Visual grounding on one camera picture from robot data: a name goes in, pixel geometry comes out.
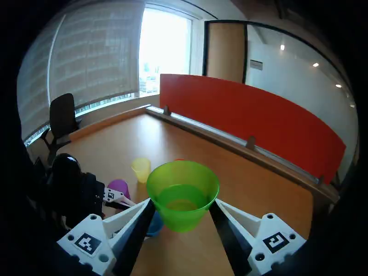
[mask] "purple cup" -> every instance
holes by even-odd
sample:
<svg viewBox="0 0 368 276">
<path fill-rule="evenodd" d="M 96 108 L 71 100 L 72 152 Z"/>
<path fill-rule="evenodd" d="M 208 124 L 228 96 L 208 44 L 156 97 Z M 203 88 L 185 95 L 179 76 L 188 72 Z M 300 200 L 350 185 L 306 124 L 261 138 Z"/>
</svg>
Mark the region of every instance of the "purple cup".
<svg viewBox="0 0 368 276">
<path fill-rule="evenodd" d="M 119 191 L 124 194 L 124 196 L 128 199 L 130 199 L 129 189 L 128 189 L 128 183 L 123 179 L 115 179 L 110 182 L 109 185 L 107 185 L 109 189 Z"/>
</svg>

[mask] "blue cup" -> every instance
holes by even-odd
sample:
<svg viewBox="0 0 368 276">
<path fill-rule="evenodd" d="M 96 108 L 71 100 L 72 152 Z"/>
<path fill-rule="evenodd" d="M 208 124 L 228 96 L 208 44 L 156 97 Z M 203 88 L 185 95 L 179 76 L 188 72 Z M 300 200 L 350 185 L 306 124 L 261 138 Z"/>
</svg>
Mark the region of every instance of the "blue cup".
<svg viewBox="0 0 368 276">
<path fill-rule="evenodd" d="M 147 237 L 155 237 L 159 234 L 159 232 L 161 231 L 162 227 L 164 226 L 164 223 L 159 215 L 158 212 L 155 212 L 152 220 L 151 220 L 151 224 L 148 227 L 147 230 Z"/>
</svg>

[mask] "window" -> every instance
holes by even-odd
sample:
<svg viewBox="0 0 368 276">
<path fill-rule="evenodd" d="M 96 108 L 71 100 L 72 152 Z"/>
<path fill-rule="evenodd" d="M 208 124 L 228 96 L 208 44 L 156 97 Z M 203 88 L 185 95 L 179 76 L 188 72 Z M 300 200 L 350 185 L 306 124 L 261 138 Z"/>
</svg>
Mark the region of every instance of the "window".
<svg viewBox="0 0 368 276">
<path fill-rule="evenodd" d="M 158 93 L 160 74 L 189 74 L 192 20 L 146 8 L 139 43 L 140 97 Z"/>
<path fill-rule="evenodd" d="M 125 2 L 86 5 L 54 18 L 19 72 L 24 143 L 49 127 L 50 102 L 64 93 L 73 94 L 80 116 L 159 93 L 161 73 L 189 74 L 195 19 L 163 6 Z"/>
</svg>

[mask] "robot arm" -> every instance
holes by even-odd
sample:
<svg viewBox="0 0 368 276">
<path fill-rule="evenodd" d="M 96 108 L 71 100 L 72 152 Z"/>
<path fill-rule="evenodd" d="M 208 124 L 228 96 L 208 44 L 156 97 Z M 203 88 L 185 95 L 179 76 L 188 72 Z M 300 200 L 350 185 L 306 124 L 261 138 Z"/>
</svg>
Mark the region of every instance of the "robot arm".
<svg viewBox="0 0 368 276">
<path fill-rule="evenodd" d="M 147 199 L 104 220 L 91 214 L 58 244 L 98 275 L 129 275 L 154 212 Z M 219 199 L 210 213 L 236 276 L 263 275 L 305 242 L 273 213 L 257 218 Z"/>
</svg>

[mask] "yellow cup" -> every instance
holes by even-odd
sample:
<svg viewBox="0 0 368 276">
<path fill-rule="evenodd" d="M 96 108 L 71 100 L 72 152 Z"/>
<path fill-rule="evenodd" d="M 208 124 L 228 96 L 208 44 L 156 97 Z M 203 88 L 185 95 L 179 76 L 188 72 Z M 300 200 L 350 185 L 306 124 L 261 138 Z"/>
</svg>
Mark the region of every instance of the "yellow cup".
<svg viewBox="0 0 368 276">
<path fill-rule="evenodd" d="M 146 183 L 151 173 L 151 161 L 147 158 L 136 158 L 132 162 L 132 169 L 140 183 Z"/>
</svg>

